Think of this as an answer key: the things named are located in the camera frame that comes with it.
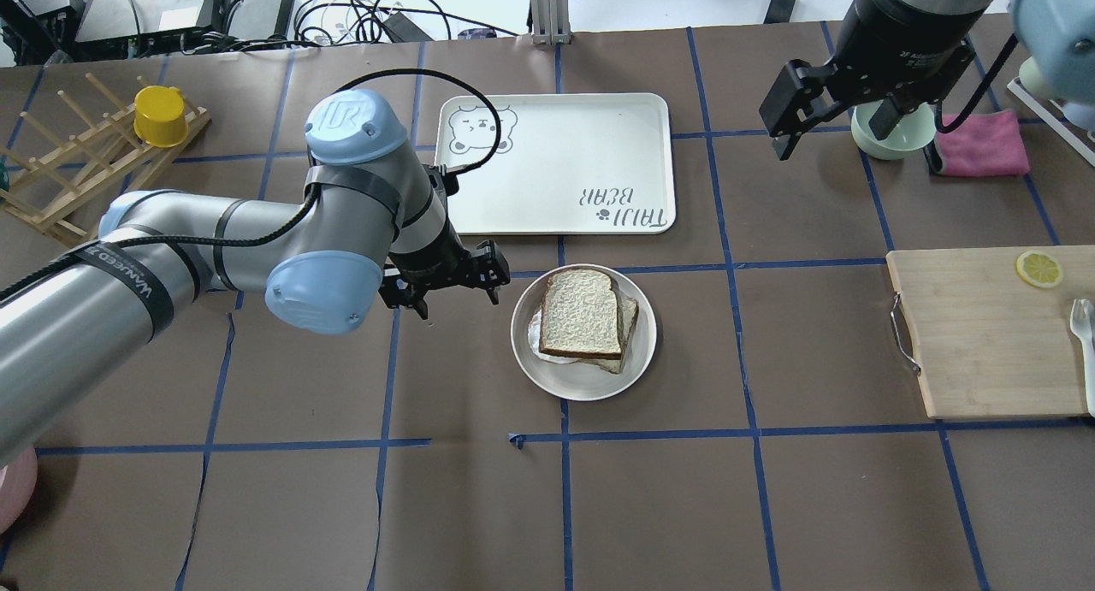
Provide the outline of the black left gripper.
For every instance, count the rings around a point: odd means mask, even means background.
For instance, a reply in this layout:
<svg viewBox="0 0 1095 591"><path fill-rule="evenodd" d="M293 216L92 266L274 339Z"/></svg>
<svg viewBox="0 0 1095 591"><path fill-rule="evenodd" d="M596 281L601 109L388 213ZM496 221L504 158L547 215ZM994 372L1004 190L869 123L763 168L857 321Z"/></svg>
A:
<svg viewBox="0 0 1095 591"><path fill-rule="evenodd" d="M424 169L423 177L427 198L400 224L388 251L379 288L387 308L411 308L427 321L425 296L449 287L481 288L489 303L500 305L498 290L512 280L503 251L489 239L470 251L458 236L448 212L448 189L458 188L456 174Z"/></svg>

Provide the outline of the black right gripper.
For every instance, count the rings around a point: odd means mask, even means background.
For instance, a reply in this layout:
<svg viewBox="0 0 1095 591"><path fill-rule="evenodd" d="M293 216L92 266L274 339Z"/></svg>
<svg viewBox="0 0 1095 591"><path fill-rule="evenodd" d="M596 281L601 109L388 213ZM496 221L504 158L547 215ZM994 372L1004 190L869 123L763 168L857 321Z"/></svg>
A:
<svg viewBox="0 0 1095 591"><path fill-rule="evenodd" d="M970 63L968 33L968 27L844 27L825 65L786 62L759 108L779 161L789 159L803 134L865 103L880 101L871 132L888 139L904 113L950 92Z"/></svg>

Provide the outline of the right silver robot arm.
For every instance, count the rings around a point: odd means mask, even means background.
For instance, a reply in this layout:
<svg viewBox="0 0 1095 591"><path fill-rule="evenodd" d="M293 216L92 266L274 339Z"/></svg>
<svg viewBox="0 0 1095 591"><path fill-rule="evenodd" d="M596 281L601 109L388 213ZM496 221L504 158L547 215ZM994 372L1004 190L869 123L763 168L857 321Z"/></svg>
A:
<svg viewBox="0 0 1095 591"><path fill-rule="evenodd" d="M818 124L875 104L873 138L887 139L920 105L950 93L973 49L967 37L993 0L853 0L825 65L789 60L759 113L781 161ZM1008 0L1016 45L1033 54L1057 96L1094 99L1094 0Z"/></svg>

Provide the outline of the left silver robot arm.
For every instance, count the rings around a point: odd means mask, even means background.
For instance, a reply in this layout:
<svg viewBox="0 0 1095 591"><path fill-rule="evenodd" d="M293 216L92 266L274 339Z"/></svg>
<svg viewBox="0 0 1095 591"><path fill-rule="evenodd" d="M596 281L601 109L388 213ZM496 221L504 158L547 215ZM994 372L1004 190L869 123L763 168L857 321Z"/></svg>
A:
<svg viewBox="0 0 1095 591"><path fill-rule="evenodd" d="M306 118L304 201L130 192L99 237L3 291L1 456L22 454L212 287L262 296L270 314L348 334L376 299L428 315L425 294L509 283L493 241L469 250L448 213L456 181L419 162L387 99L364 88Z"/></svg>

